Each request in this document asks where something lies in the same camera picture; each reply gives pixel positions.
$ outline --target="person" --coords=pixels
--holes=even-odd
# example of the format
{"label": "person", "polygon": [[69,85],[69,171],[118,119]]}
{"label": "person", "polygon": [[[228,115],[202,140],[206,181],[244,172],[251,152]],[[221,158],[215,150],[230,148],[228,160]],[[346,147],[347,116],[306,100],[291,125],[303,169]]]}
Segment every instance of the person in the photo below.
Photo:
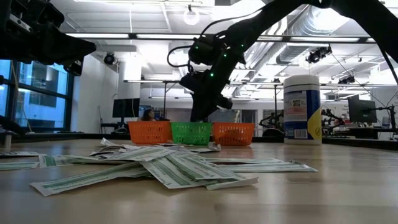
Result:
{"label": "person", "polygon": [[141,121],[156,121],[154,111],[152,109],[145,110]]}

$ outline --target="wooden table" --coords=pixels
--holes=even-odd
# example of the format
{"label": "wooden table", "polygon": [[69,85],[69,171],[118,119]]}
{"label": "wooden table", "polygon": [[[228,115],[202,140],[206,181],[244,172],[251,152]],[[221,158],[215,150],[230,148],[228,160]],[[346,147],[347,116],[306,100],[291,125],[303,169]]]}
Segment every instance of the wooden table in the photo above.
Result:
{"label": "wooden table", "polygon": [[[15,151],[88,155],[99,140],[15,144]],[[318,173],[248,174],[259,183],[207,191],[116,179],[44,197],[29,186],[104,169],[82,165],[0,171],[0,223],[398,223],[398,154],[344,146],[253,144],[207,157],[295,159]],[[1,159],[36,161],[37,158]]]}

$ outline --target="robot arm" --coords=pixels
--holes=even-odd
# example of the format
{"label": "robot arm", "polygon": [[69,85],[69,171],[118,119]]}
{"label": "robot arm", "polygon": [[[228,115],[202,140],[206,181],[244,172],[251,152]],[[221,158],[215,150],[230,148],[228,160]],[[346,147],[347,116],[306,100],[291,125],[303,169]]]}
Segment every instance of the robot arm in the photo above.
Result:
{"label": "robot arm", "polygon": [[238,62],[245,63],[243,53],[276,22],[302,4],[332,8],[354,19],[376,42],[398,61],[398,18],[379,0],[274,0],[250,19],[239,21],[213,39],[200,37],[189,50],[190,61],[212,65],[210,70],[188,74],[180,84],[194,92],[191,121],[199,121],[216,111],[217,106],[230,109],[232,102],[221,92]]}

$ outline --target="orange basket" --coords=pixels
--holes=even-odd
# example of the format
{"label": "orange basket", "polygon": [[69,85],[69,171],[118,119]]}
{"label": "orange basket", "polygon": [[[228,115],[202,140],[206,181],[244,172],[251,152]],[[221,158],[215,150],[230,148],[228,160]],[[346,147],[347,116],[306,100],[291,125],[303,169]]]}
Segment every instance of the orange basket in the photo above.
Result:
{"label": "orange basket", "polygon": [[254,134],[251,123],[213,123],[213,137],[222,146],[248,146]]}
{"label": "orange basket", "polygon": [[135,144],[167,143],[173,139],[170,121],[132,121],[129,130]]}

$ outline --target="white container lid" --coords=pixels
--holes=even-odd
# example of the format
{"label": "white container lid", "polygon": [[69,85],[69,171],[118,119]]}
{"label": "white container lid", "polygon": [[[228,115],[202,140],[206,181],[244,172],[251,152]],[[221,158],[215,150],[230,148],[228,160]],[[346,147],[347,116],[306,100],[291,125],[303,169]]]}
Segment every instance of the white container lid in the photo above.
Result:
{"label": "white container lid", "polygon": [[316,75],[294,75],[284,81],[284,88],[292,85],[319,85],[319,78]]}

